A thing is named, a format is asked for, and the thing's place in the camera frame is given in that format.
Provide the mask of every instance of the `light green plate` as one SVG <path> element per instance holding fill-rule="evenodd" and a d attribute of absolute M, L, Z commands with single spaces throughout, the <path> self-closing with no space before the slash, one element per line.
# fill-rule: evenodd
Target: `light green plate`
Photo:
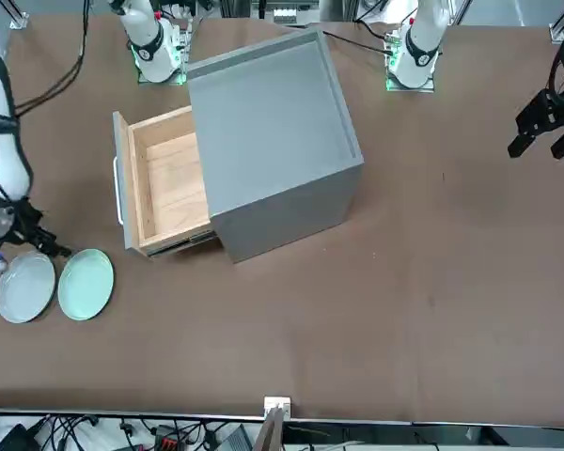
<path fill-rule="evenodd" d="M 65 315 L 77 321 L 94 318 L 113 291 L 113 265 L 98 249 L 75 254 L 58 281 L 58 303 Z"/>

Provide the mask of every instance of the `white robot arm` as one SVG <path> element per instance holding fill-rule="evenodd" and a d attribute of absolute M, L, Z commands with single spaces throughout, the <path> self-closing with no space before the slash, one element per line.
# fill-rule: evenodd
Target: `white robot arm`
<path fill-rule="evenodd" d="M 108 0 L 132 43 L 138 68 L 147 80 L 161 83 L 181 65 L 180 27 L 157 20 L 149 0 Z"/>
<path fill-rule="evenodd" d="M 27 198 L 33 173 L 21 146 L 4 55 L 0 42 L 0 247 L 4 242 L 29 242 L 50 257 L 67 257 L 71 251 L 56 244 L 56 236 L 39 226 L 42 214 Z M 5 268 L 6 262 L 0 256 L 0 271 Z"/>
<path fill-rule="evenodd" d="M 416 89 L 428 82 L 450 16 L 448 0 L 419 0 L 414 24 L 400 30 L 401 48 L 389 68 L 403 86 Z"/>

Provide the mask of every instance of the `wooden drawer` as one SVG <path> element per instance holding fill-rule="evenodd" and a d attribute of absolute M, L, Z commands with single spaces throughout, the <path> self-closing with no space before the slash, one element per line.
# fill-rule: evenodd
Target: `wooden drawer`
<path fill-rule="evenodd" d="M 117 217 L 126 249 L 148 257 L 215 238 L 192 107 L 128 125 L 113 114 Z"/>

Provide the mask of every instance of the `plate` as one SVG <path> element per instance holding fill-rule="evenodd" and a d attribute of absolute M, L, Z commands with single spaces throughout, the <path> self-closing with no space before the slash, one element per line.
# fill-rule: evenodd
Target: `plate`
<path fill-rule="evenodd" d="M 109 302 L 113 291 L 113 265 L 98 249 L 75 254 L 58 281 L 58 303 L 76 321 L 94 318 Z"/>
<path fill-rule="evenodd" d="M 39 252 L 15 257 L 0 276 L 0 315 L 8 322 L 31 321 L 55 291 L 55 267 Z"/>

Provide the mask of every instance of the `drawer handle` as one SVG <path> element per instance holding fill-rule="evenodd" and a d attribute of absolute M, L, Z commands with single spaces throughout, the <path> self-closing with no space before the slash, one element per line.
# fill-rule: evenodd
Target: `drawer handle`
<path fill-rule="evenodd" d="M 123 226 L 123 215 L 121 214 L 121 199 L 119 197 L 119 176 L 117 170 L 117 157 L 113 159 L 113 178 L 115 179 L 115 200 L 117 201 L 117 220 Z"/>

